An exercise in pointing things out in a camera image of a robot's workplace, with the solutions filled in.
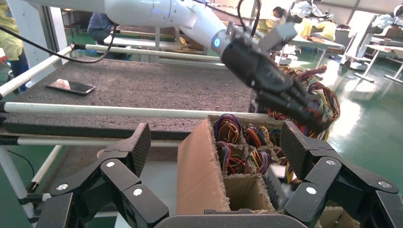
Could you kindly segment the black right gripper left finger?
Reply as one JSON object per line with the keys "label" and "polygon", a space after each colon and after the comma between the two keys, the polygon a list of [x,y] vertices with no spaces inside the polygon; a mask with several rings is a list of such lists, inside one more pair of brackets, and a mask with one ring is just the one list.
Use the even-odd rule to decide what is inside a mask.
{"label": "black right gripper left finger", "polygon": [[131,137],[109,144],[93,164],[58,180],[37,227],[83,228],[109,203],[131,227],[155,227],[169,210],[140,180],[150,151],[151,131],[141,123]]}

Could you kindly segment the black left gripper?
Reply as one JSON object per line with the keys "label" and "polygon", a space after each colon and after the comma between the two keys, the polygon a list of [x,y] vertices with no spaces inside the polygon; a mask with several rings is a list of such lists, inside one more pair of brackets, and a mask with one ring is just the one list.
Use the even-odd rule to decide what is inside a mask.
{"label": "black left gripper", "polygon": [[257,101],[316,133],[328,128],[317,95],[307,92],[300,81],[291,80],[264,54],[240,38],[231,41],[221,55],[222,63],[257,94]]}

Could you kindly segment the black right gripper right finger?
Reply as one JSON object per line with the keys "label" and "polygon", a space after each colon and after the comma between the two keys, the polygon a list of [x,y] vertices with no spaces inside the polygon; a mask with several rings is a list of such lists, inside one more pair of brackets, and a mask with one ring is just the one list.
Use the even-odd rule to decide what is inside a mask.
{"label": "black right gripper right finger", "polygon": [[362,228],[400,228],[403,198],[398,187],[345,160],[332,146],[284,122],[280,147],[301,184],[285,205],[287,215],[315,226],[327,203],[341,206]]}

